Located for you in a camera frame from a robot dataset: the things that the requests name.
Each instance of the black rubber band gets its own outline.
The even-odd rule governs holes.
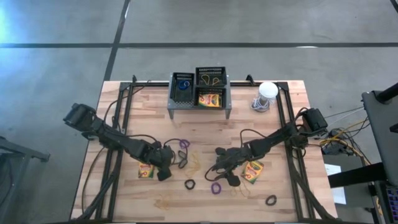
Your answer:
[[[276,204],[276,196],[275,195],[271,195],[269,197],[267,197],[266,199],[266,205],[268,206],[273,206]]]
[[[195,184],[196,184],[195,181],[192,180],[192,179],[188,179],[188,180],[186,180],[185,183],[184,183],[185,188],[187,188],[188,190],[192,190],[192,189],[195,187]]]

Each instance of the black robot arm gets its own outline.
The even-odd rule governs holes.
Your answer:
[[[84,104],[73,104],[68,115],[63,119],[68,126],[81,131],[81,135],[92,140],[95,137],[108,149],[125,150],[132,158],[145,164],[152,164],[159,170],[157,176],[160,181],[171,176],[169,169],[173,152],[169,146],[162,147],[161,143],[149,143],[141,139],[131,139],[107,125],[98,118],[96,111]]]
[[[297,125],[296,120],[301,116],[303,124]],[[209,181],[226,178],[229,185],[237,187],[241,182],[239,177],[233,174],[235,168],[247,161],[263,158],[272,147],[287,140],[294,147],[304,148],[308,144],[308,137],[324,133],[327,126],[318,109],[302,108],[293,121],[265,138],[244,142],[242,147],[216,148],[216,164],[206,172],[205,178]],[[210,171],[216,171],[219,175],[209,179],[207,175]]]

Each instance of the gray concrete floor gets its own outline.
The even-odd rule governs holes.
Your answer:
[[[0,43],[112,43],[123,3],[2,0]],[[398,42],[398,14],[388,0],[132,0],[121,42]],[[30,164],[10,223],[68,219],[87,141],[62,118],[74,102],[96,107],[110,52],[0,49],[0,136],[51,153],[48,163]],[[311,105],[326,116],[397,82],[396,55],[398,48],[119,49],[111,80],[226,66],[234,80],[305,80]],[[356,140],[380,160],[370,128]],[[338,210],[343,219],[370,221],[360,209]]]

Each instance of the purple rubber band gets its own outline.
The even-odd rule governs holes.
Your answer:
[[[182,149],[188,149],[189,145],[191,145],[191,143],[186,140],[186,139],[181,139],[180,141],[180,148]]]
[[[221,193],[221,185],[220,185],[218,182],[214,182],[214,183],[211,185],[211,193],[213,193],[213,194],[219,194],[219,193]]]

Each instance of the wooden tabletop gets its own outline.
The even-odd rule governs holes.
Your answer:
[[[301,107],[310,107],[303,81],[288,81],[295,113]],[[120,82],[104,82],[99,99],[97,114],[103,118],[108,105],[116,100]],[[284,144],[271,149],[260,161],[264,170],[254,184],[241,179],[242,194],[230,187],[225,179],[218,182],[222,186],[219,195],[213,195],[211,182],[205,180],[205,172],[215,163],[216,147],[238,147],[239,132],[251,128],[268,135],[280,128],[279,112],[276,103],[269,111],[258,113],[249,105],[258,88],[232,87],[232,112],[225,120],[224,111],[189,110],[175,111],[174,120],[167,112],[167,88],[146,87],[133,96],[127,134],[150,134],[161,142],[171,138],[188,139],[191,142],[188,164],[184,169],[171,168],[171,178],[159,182],[153,179],[138,178],[138,162],[127,154],[123,156],[118,194],[114,210],[115,222],[294,222],[297,221],[292,195],[289,171]],[[256,139],[252,132],[245,132],[244,141]],[[170,143],[174,151],[179,150],[178,142]],[[97,141],[90,142],[77,190],[72,218],[81,215],[81,190],[88,169],[95,155],[101,149]],[[98,193],[104,169],[106,150],[102,152],[86,187],[85,207]],[[192,169],[197,156],[200,168]],[[307,147],[304,157],[310,188],[326,210],[336,216],[336,208],[326,176],[325,166],[319,147]],[[238,167],[239,174],[243,167]],[[184,182],[193,178],[196,186],[187,190]],[[265,199],[277,196],[277,203],[270,207]],[[305,200],[301,192],[305,209]]]

